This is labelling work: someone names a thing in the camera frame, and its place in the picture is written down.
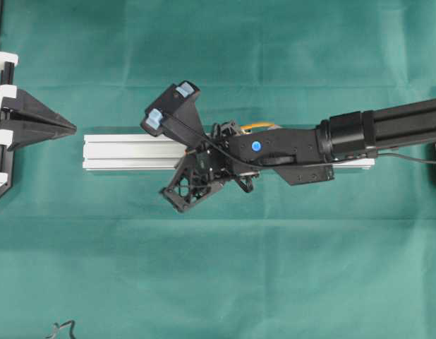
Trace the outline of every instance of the green cloth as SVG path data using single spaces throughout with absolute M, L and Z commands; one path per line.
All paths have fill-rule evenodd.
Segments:
M 436 0 L 6 0 L 0 50 L 78 126 L 16 152 L 0 338 L 68 319 L 79 339 L 436 338 L 435 167 L 382 158 L 298 187 L 263 173 L 185 215 L 158 194 L 173 172 L 82 169 L 84 134 L 137 127 L 184 79 L 206 125 L 436 97 Z

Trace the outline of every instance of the blue button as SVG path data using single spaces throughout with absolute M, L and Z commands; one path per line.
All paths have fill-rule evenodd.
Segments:
M 251 148 L 253 148 L 254 152 L 258 152 L 262 149 L 262 144 L 259 141 L 254 141 Z

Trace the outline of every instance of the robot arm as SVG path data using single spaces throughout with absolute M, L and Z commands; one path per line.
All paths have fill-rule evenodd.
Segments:
M 145 110 L 141 123 L 149 134 L 164 134 L 187 146 L 174 178 L 160 192 L 179 212 L 231 180 L 251 192 L 261 170 L 274 170 L 292 186 L 324 182 L 334 178 L 333 164 L 436 142 L 436 100 L 343 114 L 314 129 L 271 126 L 251 132 L 229 121 L 206 134 L 195 107 L 199 94 L 188 81 L 171 85 Z

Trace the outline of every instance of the black pointed fixture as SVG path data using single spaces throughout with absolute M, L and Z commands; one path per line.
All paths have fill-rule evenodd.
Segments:
M 75 134 L 77 128 L 13 85 L 16 54 L 0 52 L 0 197 L 13 183 L 14 151 Z

